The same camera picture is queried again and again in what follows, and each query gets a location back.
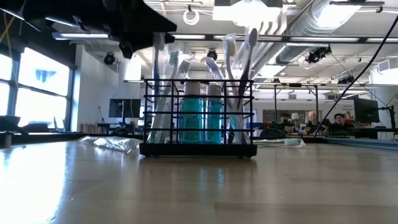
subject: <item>mouthwash bottle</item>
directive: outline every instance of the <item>mouthwash bottle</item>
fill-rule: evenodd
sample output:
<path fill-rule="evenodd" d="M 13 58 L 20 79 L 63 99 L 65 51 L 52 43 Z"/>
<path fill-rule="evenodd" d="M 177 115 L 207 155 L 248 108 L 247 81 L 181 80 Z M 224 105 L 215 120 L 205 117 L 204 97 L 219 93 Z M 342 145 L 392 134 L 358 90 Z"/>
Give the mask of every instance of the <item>mouthwash bottle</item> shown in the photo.
<path fill-rule="evenodd" d="M 207 94 L 210 96 L 221 96 L 221 86 L 208 85 Z M 221 98 L 208 98 L 206 104 L 207 112 L 222 112 L 223 104 Z M 206 129 L 221 129 L 221 114 L 206 114 Z M 207 131 L 207 144 L 221 144 L 221 131 Z"/>
<path fill-rule="evenodd" d="M 180 101 L 181 112 L 203 112 L 204 99 L 200 97 L 200 82 L 185 82 L 186 96 L 197 96 L 196 98 L 183 98 Z M 180 114 L 179 128 L 203 129 L 203 114 Z M 203 131 L 180 131 L 180 142 L 182 144 L 203 144 Z"/>

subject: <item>white pillar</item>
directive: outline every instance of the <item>white pillar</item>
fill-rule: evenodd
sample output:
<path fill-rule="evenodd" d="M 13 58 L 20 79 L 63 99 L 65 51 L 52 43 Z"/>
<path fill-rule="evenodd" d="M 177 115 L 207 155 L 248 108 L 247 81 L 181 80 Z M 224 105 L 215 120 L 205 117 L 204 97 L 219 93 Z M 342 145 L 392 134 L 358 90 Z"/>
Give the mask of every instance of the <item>white pillar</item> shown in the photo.
<path fill-rule="evenodd" d="M 396 84 L 398 85 L 398 69 L 384 70 L 382 72 L 378 71 L 377 67 L 371 69 L 370 72 L 370 83 L 371 84 Z M 398 124 L 398 92 L 397 87 L 391 88 L 373 88 L 372 93 L 378 97 L 371 96 L 372 100 L 376 100 L 379 103 L 379 107 L 384 107 L 389 101 L 391 101 L 388 106 L 395 106 L 395 121 Z M 391 128 L 391 117 L 387 111 L 379 111 L 380 121 L 383 126 Z M 393 133 L 380 133 L 379 139 L 391 140 L 393 138 Z"/>

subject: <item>glass window pane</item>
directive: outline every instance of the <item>glass window pane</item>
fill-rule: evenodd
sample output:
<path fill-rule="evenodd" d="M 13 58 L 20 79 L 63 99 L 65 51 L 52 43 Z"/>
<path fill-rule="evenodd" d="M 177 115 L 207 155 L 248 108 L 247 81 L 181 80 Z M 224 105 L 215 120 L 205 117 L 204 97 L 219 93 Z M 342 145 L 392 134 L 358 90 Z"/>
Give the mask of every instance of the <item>glass window pane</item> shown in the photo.
<path fill-rule="evenodd" d="M 21 55 L 18 82 L 66 96 L 69 68 L 34 50 L 25 48 Z"/>
<path fill-rule="evenodd" d="M 58 128 L 63 128 L 67 99 L 59 96 L 50 96 L 37 93 L 24 88 L 18 90 L 16 116 L 21 117 L 19 126 L 29 123 L 47 123 L 49 128 L 54 128 L 54 117 Z"/>
<path fill-rule="evenodd" d="M 9 85 L 0 83 L 0 115 L 7 115 L 9 90 Z"/>
<path fill-rule="evenodd" d="M 12 70 L 11 58 L 0 54 L 0 78 L 4 80 L 10 80 L 11 70 Z"/>

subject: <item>white bottle cap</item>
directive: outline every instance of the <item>white bottle cap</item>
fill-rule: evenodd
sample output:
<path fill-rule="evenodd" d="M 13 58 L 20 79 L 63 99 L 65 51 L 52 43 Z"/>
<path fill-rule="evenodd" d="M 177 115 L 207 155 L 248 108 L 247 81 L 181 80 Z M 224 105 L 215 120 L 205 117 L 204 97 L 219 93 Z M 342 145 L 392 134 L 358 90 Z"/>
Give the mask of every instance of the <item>white bottle cap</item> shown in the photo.
<path fill-rule="evenodd" d="M 184 93 L 186 95 L 200 95 L 200 82 L 185 82 Z"/>
<path fill-rule="evenodd" d="M 208 96 L 221 96 L 221 86 L 217 84 L 210 84 L 207 86 Z"/>

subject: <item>table surface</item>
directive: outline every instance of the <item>table surface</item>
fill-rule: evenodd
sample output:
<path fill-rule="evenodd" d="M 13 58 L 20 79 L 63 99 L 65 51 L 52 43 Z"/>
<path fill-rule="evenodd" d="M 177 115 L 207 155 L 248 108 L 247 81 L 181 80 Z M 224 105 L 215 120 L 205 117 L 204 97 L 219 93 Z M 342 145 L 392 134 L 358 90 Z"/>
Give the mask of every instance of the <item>table surface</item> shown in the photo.
<path fill-rule="evenodd" d="M 398 153 L 329 144 L 252 159 L 0 150 L 0 223 L 398 223 Z"/>

